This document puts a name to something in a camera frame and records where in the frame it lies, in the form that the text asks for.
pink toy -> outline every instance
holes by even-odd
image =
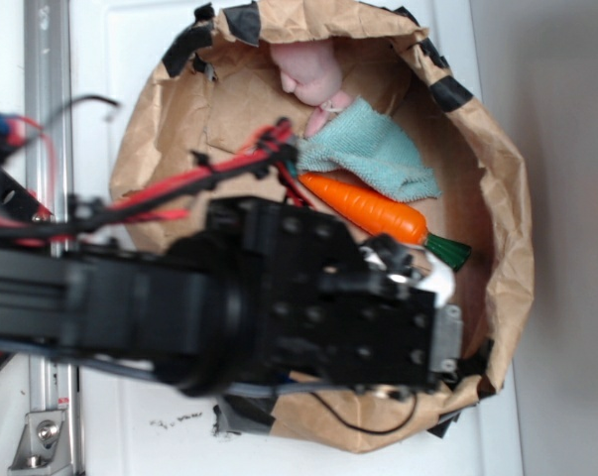
[[[283,91],[316,109],[309,117],[305,136],[316,134],[332,112],[341,112],[353,98],[341,90],[342,71],[331,40],[271,45],[272,60],[281,70]]]

screw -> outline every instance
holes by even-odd
[[[312,322],[314,324],[321,324],[325,320],[324,311],[317,306],[308,307],[305,311],[305,314],[309,322]]]
[[[314,229],[314,232],[316,233],[316,236],[322,240],[328,240],[333,235],[331,227],[327,225],[318,225]]]
[[[59,427],[53,421],[42,421],[37,428],[37,436],[42,442],[50,441],[59,435]]]
[[[302,232],[302,224],[298,218],[294,218],[293,216],[289,216],[285,218],[281,223],[284,231],[290,233],[291,235],[298,235]]]
[[[356,354],[363,360],[371,360],[374,353],[372,352],[371,348],[367,347],[366,345],[361,345],[356,349]]]
[[[461,321],[461,310],[456,305],[450,305],[447,312],[450,320],[457,322]]]
[[[286,318],[290,315],[290,305],[287,302],[275,302],[272,306],[272,312],[276,317]]]
[[[364,309],[362,309],[361,314],[364,319],[371,322],[376,318],[376,309],[374,309],[373,307],[365,307]]]
[[[25,462],[26,467],[34,469],[43,466],[43,459],[39,454],[33,454]]]
[[[423,365],[426,354],[423,350],[417,349],[411,353],[411,360],[416,365]]]
[[[441,362],[442,372],[454,372],[457,370],[457,364],[453,359],[445,359]]]
[[[418,314],[414,317],[414,324],[420,329],[426,329],[428,326],[428,319],[424,314]]]

black wire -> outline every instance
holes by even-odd
[[[269,399],[288,394],[310,394],[313,392],[332,392],[350,390],[349,387],[326,382],[304,382],[279,385],[261,385],[235,383],[222,392],[223,395],[244,397],[247,399]]]
[[[73,106],[75,106],[76,104],[79,104],[81,102],[87,102],[87,101],[103,102],[103,103],[109,104],[110,106],[113,106],[115,108],[120,107],[120,103],[118,101],[116,101],[114,99],[110,99],[105,96],[100,96],[98,94],[85,94],[83,96],[74,97],[73,99],[70,99],[68,102],[63,104],[56,112],[54,112],[52,114],[52,116],[50,116],[50,118],[46,121],[45,124],[42,124],[43,131],[47,131],[50,128],[52,128],[52,126],[54,126],[54,123],[57,122]],[[34,141],[39,139],[39,137],[41,137],[40,132],[33,134],[32,136],[30,136],[29,138],[27,138],[25,140],[25,142],[19,149],[28,147]]]
[[[397,431],[400,431],[402,428],[407,426],[407,424],[409,424],[409,422],[413,419],[414,415],[416,414],[416,410],[418,409],[418,396],[416,394],[413,394],[412,397],[414,399],[414,407],[411,410],[411,413],[409,414],[409,416],[407,416],[407,418],[402,423],[400,423],[398,426],[395,426],[391,429],[385,429],[385,430],[367,429],[367,428],[363,428],[361,426],[356,426],[355,424],[352,424],[349,421],[346,421],[320,395],[315,394],[314,392],[310,393],[310,395],[312,395],[315,399],[317,399],[320,402],[320,404],[323,405],[332,414],[332,416],[334,418],[336,418],[343,426],[345,426],[349,429],[353,429],[354,431],[360,431],[361,433],[371,434],[374,436],[387,436],[389,434],[393,434]]]
[[[45,344],[38,344],[36,342],[23,342],[0,338],[0,351],[11,354],[24,353],[41,355],[49,360],[75,366],[88,367],[93,370],[106,372],[119,377],[126,377],[146,382],[158,382],[155,374],[149,370],[136,369],[135,367],[129,367],[117,362],[97,359],[94,357],[80,357],[73,352],[67,353],[62,349],[55,349]]]
[[[85,218],[83,220],[70,221],[67,223],[46,223],[36,226],[27,226],[23,228],[0,227],[0,239],[18,240],[31,238],[45,240],[53,238],[55,236],[75,236],[79,233],[90,233],[102,226],[112,223],[120,223],[139,213],[150,211],[181,195],[195,194],[201,190],[212,188],[221,180],[232,179],[244,173],[252,172],[255,170],[259,170],[262,167],[268,167],[270,165],[273,165],[274,163],[278,162],[279,159],[282,159],[286,156],[286,154],[289,152],[288,147],[290,146],[281,147],[281,149],[278,152],[273,153],[270,157],[260,162],[247,164],[243,167],[231,169],[228,171],[215,172],[209,177],[201,178],[194,183],[187,183],[175,190],[156,196],[154,198],[150,198],[141,203],[137,203],[135,205],[131,205],[121,209],[104,210],[94,216]]]

orange carrot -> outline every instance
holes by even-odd
[[[470,255],[469,246],[429,233],[424,215],[405,203],[319,174],[303,174],[299,180],[327,205],[371,235],[387,233],[401,243],[423,245],[455,271]]]

cloth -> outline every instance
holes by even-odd
[[[395,201],[438,197],[411,138],[361,97],[317,134],[299,141],[300,173],[345,169]]]

